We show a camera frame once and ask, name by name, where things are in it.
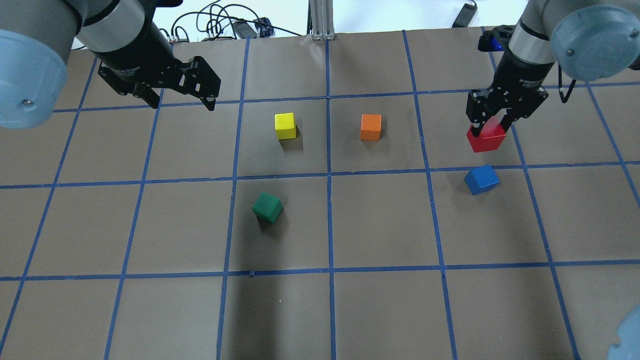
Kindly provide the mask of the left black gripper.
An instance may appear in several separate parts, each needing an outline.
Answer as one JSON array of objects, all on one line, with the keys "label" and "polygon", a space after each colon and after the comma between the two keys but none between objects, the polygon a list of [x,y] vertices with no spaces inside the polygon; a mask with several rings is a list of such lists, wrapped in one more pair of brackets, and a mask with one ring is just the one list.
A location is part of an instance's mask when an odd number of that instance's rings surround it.
[{"label": "left black gripper", "polygon": [[154,89],[171,89],[194,96],[215,111],[222,80],[210,64],[194,55],[183,62],[174,56],[170,44],[151,20],[145,20],[133,41],[117,50],[98,52],[99,75],[120,95],[131,94],[157,110],[160,96]]}]

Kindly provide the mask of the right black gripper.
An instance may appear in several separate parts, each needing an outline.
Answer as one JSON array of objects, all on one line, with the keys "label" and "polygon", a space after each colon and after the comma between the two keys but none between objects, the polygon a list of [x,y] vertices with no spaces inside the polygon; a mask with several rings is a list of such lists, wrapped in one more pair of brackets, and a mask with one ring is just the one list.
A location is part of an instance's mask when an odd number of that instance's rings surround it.
[{"label": "right black gripper", "polygon": [[503,53],[489,87],[468,92],[466,116],[471,135],[480,136],[487,121],[501,110],[506,111],[502,117],[504,132],[519,119],[530,117],[548,98],[542,86],[547,75],[547,63],[530,63],[511,52]]}]

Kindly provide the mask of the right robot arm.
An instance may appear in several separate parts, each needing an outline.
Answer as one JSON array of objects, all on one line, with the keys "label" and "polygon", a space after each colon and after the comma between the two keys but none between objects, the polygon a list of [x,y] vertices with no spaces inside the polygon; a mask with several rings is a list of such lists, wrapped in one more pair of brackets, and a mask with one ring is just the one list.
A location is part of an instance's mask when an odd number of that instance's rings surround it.
[{"label": "right robot arm", "polygon": [[543,82],[553,66],[573,82],[610,78],[639,64],[637,0],[530,0],[515,25],[486,30],[478,50],[502,50],[493,81],[467,96],[470,135],[505,110],[501,121],[530,117],[548,98]]}]

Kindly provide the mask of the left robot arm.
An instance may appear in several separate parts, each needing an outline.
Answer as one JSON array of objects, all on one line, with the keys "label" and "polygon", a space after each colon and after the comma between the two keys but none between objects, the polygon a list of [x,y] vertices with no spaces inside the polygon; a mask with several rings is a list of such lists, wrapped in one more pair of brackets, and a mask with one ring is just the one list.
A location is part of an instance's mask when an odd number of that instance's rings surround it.
[{"label": "left robot arm", "polygon": [[153,21],[158,8],[180,0],[3,0],[0,3],[0,123],[6,129],[42,125],[67,81],[73,42],[100,66],[98,75],[121,96],[158,109],[158,89],[199,99],[213,111],[221,79],[196,55],[174,57]]}]

